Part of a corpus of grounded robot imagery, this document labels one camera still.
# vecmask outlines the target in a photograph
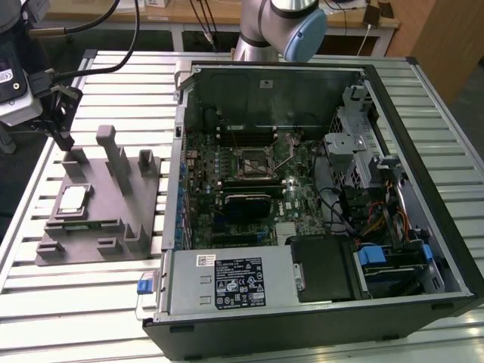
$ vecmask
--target motherboard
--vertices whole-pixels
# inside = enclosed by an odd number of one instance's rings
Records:
[[[302,131],[188,134],[192,248],[274,246],[324,234],[312,181],[315,141]]]

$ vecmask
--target white table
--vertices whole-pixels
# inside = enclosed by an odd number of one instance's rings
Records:
[[[81,68],[117,64],[123,52],[98,52]],[[228,54],[137,52],[116,74],[77,79],[85,93],[73,122],[76,144],[88,157],[100,124],[113,124],[128,156],[151,148],[163,159],[151,258],[135,262],[37,267],[36,247],[61,186],[62,152],[50,139],[0,247],[0,363],[167,362],[135,317],[136,283],[160,262],[163,211],[175,117],[173,73],[181,59],[229,60]],[[353,57],[314,61],[355,62]],[[377,72],[481,271],[484,270],[484,165],[419,67],[405,59],[358,58]],[[386,130],[383,137],[390,142]],[[154,307],[144,299],[143,309]],[[224,358],[218,362],[482,361],[482,309],[446,318],[402,340],[299,349]]]

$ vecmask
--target power supply label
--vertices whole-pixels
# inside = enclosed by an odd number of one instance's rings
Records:
[[[215,296],[218,310],[265,306],[262,259],[216,260]]]

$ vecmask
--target green circuit board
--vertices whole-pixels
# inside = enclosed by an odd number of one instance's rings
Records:
[[[325,233],[311,177],[315,143],[300,141],[298,136],[295,132],[279,132],[270,147],[221,147],[214,135],[188,136],[193,249],[239,247],[235,238],[223,245],[214,241],[217,237],[244,235],[257,235],[257,245],[277,245],[275,226],[282,222],[293,222],[297,234]],[[271,199],[268,216],[225,223],[220,185],[240,180],[253,182],[257,178],[278,181],[284,186],[283,194]],[[256,194],[257,188],[244,190]]]

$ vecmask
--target gray plastic block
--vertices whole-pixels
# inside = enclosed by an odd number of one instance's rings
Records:
[[[107,161],[88,160],[79,148],[66,154],[67,174],[37,248],[37,265],[149,256],[161,160],[150,150],[127,158],[115,133],[112,126],[98,130]]]

